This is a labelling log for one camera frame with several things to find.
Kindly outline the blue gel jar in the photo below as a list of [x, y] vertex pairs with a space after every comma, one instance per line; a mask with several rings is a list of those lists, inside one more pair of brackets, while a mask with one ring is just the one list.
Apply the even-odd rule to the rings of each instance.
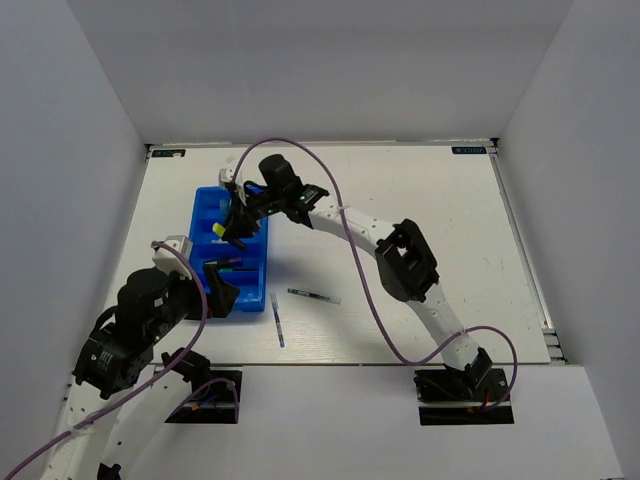
[[219, 202], [219, 210], [222, 215], [227, 215], [231, 206], [231, 201], [229, 199], [224, 199]]

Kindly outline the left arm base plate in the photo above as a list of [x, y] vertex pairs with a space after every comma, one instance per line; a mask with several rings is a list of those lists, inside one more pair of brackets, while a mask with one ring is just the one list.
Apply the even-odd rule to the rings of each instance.
[[165, 420], [173, 424], [237, 424], [240, 415], [243, 370], [209, 367], [190, 383], [189, 398]]

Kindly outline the purple cap black marker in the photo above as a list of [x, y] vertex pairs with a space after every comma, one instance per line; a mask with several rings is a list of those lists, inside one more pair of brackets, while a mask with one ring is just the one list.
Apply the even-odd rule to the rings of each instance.
[[241, 257], [226, 257], [220, 258], [213, 261], [213, 263], [217, 266], [228, 267], [233, 265], [240, 265], [242, 263]]

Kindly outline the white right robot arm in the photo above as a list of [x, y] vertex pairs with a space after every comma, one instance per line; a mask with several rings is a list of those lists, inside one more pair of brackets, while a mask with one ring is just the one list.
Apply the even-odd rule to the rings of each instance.
[[242, 180], [236, 164], [219, 172], [220, 185], [231, 195], [229, 213], [215, 230], [224, 241], [242, 248], [262, 219], [282, 213], [353, 244], [375, 259], [385, 292], [408, 305], [436, 342], [453, 390], [472, 399], [486, 389], [492, 361], [449, 305], [436, 258], [414, 221], [389, 223], [342, 206], [326, 189], [303, 183], [280, 154], [264, 158], [259, 170], [263, 184]]

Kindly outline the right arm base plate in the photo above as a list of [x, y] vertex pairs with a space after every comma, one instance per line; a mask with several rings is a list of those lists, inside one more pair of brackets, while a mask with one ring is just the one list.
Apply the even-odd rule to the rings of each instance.
[[493, 368], [476, 390], [444, 369], [414, 371], [421, 426], [481, 426], [515, 423], [503, 369]]

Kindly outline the blue white pen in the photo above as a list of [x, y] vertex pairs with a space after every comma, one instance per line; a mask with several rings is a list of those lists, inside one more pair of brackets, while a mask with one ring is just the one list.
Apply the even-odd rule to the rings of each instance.
[[280, 348], [285, 348], [285, 340], [284, 340], [284, 334], [283, 334], [282, 324], [280, 319], [279, 304], [278, 304], [277, 296], [275, 293], [270, 294], [270, 300], [271, 300], [271, 307], [274, 315], [274, 321], [275, 321], [279, 346]]

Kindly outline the yellow cap highlighter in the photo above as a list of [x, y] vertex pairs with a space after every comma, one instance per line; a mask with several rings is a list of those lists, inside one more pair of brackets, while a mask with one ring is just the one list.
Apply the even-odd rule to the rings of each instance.
[[219, 223], [214, 223], [212, 226], [212, 232], [219, 237], [222, 237], [225, 234], [225, 231], [225, 227]]

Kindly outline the green cap highlighter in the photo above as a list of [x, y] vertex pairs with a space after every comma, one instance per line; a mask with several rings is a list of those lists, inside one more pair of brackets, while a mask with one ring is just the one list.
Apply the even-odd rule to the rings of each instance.
[[249, 268], [249, 267], [231, 267], [231, 268], [221, 268], [219, 270], [220, 273], [252, 273], [256, 274], [259, 272], [258, 268]]

